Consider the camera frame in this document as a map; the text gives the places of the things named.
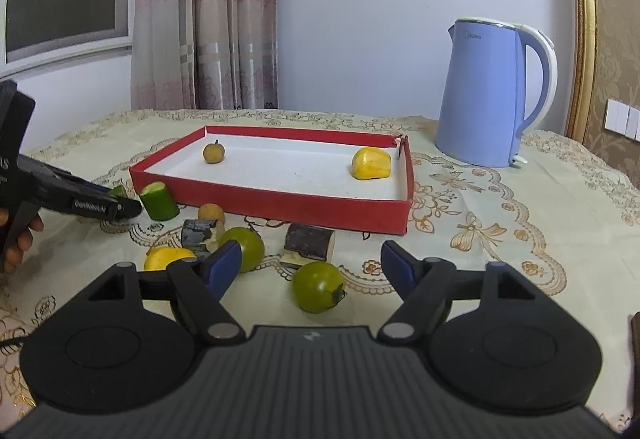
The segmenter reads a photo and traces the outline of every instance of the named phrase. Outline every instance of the lace tablecloth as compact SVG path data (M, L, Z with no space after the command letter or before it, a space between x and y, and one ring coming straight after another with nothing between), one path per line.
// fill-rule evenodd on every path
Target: lace tablecloth
M628 320L640 311L640 193L583 146L557 134L527 136L529 164L493 170L444 157L433 145L436 123L421 117L365 118L289 111L134 111L112 114L31 156L106 186L124 184L128 167L205 124L308 127L409 135L415 170L408 233L396 237L417 257L440 256L459 268L503 260L574 315L598 339L602 373L590 408L615 429L630 415L632 357ZM2 278L2 338L30 332L111 264L142 267L148 247L179 245L179 228L196 209L167 223L138 219L117 225L44 213L46 230L18 273ZM267 257L239 276L223 304L247 330L254 324L366 324L377 331L400 299L382 275L386 235L338 231L334 263L346 299L327 313L303 313L289 295L291 271L280 265L287 225L228 215L226 227L251 226ZM477 307L456 302L453 314ZM148 308L170 315L167 304ZM33 406L15 349L2 350L0 419L7 427Z

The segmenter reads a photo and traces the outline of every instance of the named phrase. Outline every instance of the cucumber slice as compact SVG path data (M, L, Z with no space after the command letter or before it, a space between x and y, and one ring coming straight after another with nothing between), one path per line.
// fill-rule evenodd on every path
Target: cucumber slice
M140 200L154 221L168 221L180 213L169 188L162 181L146 185L140 192Z

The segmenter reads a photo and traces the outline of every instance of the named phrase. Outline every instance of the kettle handle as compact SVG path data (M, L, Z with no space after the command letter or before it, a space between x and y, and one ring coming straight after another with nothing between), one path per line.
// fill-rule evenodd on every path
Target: kettle handle
M525 24L516 24L515 27L520 33L520 39L533 48L542 63L542 92L540 99L533 112L518 127L516 137L520 138L525 130L529 132L535 129L551 108L551 104L556 97L556 87L558 85L558 59L554 51L554 43L545 34Z

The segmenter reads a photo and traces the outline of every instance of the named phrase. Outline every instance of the white tray bottom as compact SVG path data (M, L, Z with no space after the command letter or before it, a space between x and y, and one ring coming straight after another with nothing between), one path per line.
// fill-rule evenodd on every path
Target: white tray bottom
M207 143L215 140L225 146L225 159L218 164L207 164L202 151ZM207 134L146 171L258 190L350 199L406 200L404 150L401 158L396 159L398 151L395 147L385 149L391 155L388 178L360 181L350 172L351 159L359 148L336 143Z

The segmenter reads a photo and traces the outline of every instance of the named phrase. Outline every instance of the pink floral curtain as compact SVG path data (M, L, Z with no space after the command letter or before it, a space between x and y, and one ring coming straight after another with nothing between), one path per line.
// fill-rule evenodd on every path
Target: pink floral curtain
M136 0L132 108L277 108L275 3Z

